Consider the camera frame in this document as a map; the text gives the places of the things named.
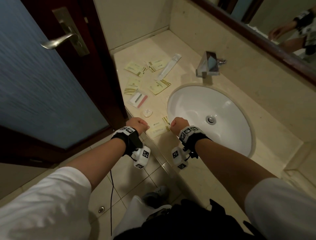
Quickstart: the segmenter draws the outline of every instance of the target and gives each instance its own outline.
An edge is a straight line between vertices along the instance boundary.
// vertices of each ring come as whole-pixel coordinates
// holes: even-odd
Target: black wrist strap
[[[315,15],[311,9],[301,12],[300,15],[298,15],[297,17],[293,19],[293,21],[297,22],[297,25],[295,28],[299,30],[303,27],[306,27],[312,24],[314,17]]]
[[[179,140],[182,142],[184,146],[184,151],[190,150],[190,156],[192,158],[198,158],[198,154],[195,151],[195,144],[198,140],[207,138],[209,139],[205,133],[196,126],[189,126],[182,129],[179,133]]]
[[[126,149],[123,156],[124,155],[131,156],[132,152],[136,151],[138,148],[143,147],[143,143],[139,139],[138,132],[136,131],[135,128],[132,128],[132,127],[126,126],[117,130],[113,134],[113,137],[111,139],[113,138],[119,138],[125,142]]]

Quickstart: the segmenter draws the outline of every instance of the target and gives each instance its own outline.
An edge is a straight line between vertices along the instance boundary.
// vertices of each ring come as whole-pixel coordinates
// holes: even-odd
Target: sink drain
[[[206,116],[205,120],[210,125],[214,125],[216,123],[216,118],[211,115]]]

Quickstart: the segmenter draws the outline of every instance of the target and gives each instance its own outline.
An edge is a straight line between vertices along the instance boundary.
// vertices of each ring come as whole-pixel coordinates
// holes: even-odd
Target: small round soap
[[[150,109],[145,109],[143,111],[143,114],[144,114],[145,117],[150,117],[153,114],[153,111],[150,110]]]

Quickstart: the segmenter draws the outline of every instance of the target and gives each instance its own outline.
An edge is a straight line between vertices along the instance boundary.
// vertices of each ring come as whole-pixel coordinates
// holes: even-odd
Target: chrome faucet
[[[216,53],[206,51],[202,56],[200,64],[195,70],[195,75],[198,78],[206,78],[207,75],[217,76],[219,75],[218,66],[225,63],[226,60],[217,59]]]

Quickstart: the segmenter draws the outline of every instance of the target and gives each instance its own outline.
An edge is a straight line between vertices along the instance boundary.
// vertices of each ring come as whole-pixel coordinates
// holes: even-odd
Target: sink
[[[170,122],[183,117],[214,142],[250,155],[250,126],[241,110],[224,94],[208,87],[187,86],[170,96],[167,111]]]

